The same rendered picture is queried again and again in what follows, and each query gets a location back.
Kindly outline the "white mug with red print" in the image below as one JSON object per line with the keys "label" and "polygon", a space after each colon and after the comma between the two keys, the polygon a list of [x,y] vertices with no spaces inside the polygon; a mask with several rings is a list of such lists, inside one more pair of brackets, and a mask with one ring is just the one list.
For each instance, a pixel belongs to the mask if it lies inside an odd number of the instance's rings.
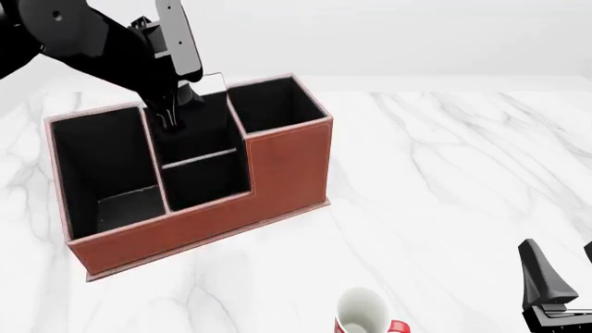
{"label": "white mug with red print", "polygon": [[368,288],[350,288],[339,296],[334,333],[412,333],[408,324],[390,318],[389,309]]}

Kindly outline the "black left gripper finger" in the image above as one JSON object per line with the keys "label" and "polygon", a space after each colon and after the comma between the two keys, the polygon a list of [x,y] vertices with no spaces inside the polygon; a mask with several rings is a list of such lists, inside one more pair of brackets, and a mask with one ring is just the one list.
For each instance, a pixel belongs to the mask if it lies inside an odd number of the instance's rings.
{"label": "black left gripper finger", "polygon": [[181,82],[177,90],[178,105],[203,105],[204,99],[196,93],[189,82]]}
{"label": "black left gripper finger", "polygon": [[159,118],[160,128],[163,132],[168,134],[175,134],[185,129],[185,124],[179,115],[178,103],[172,100],[166,106],[158,106],[155,115]]}

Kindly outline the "pale thin book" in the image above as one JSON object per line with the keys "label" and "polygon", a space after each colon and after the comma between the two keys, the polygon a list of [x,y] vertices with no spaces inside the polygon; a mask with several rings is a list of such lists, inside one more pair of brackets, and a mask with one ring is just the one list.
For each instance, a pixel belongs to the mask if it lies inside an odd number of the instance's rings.
{"label": "pale thin book", "polygon": [[215,93],[225,93],[228,90],[225,77],[221,72],[204,74],[198,82],[191,82],[190,86],[203,98]]}

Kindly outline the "red-brown desk caddy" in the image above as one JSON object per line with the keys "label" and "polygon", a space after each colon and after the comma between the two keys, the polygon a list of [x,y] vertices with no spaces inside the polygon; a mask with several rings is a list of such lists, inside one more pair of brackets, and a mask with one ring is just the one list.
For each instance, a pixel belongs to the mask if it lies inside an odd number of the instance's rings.
{"label": "red-brown desk caddy", "polygon": [[139,103],[46,119],[64,238],[88,280],[328,204],[332,116],[291,74],[227,86],[178,135]]}

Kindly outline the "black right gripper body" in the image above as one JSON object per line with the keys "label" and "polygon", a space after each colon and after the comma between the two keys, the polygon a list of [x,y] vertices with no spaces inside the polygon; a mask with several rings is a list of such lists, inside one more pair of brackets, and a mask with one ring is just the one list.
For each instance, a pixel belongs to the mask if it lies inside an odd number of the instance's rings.
{"label": "black right gripper body", "polygon": [[523,304],[531,333],[592,333],[592,310],[568,310],[564,304]]}

